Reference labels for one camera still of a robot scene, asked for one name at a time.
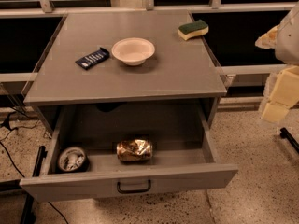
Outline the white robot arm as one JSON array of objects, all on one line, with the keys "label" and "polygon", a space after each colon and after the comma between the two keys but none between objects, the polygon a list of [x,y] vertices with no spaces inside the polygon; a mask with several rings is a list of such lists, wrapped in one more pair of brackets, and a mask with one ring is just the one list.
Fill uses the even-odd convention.
[{"label": "white robot arm", "polygon": [[279,123],[299,102],[299,2],[279,25],[260,36],[255,46],[274,49],[276,58],[286,64],[269,75],[259,108],[263,120]]}]

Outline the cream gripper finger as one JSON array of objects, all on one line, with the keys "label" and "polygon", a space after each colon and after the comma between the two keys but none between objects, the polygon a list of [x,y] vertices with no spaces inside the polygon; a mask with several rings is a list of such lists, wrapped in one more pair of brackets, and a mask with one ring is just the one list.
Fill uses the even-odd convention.
[{"label": "cream gripper finger", "polygon": [[290,65],[266,80],[261,101],[261,118],[281,122],[299,102],[299,67]]},{"label": "cream gripper finger", "polygon": [[277,43],[277,33],[278,26],[274,26],[255,41],[255,46],[261,49],[273,49]]}]

